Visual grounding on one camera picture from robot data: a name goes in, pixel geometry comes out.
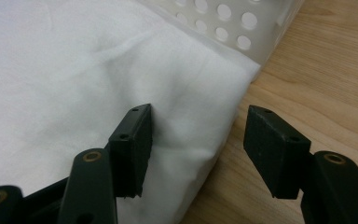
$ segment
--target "white cloth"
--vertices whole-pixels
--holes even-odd
[[[28,195],[151,103],[143,198],[119,223],[177,223],[259,65],[133,0],[0,1],[0,185]]]

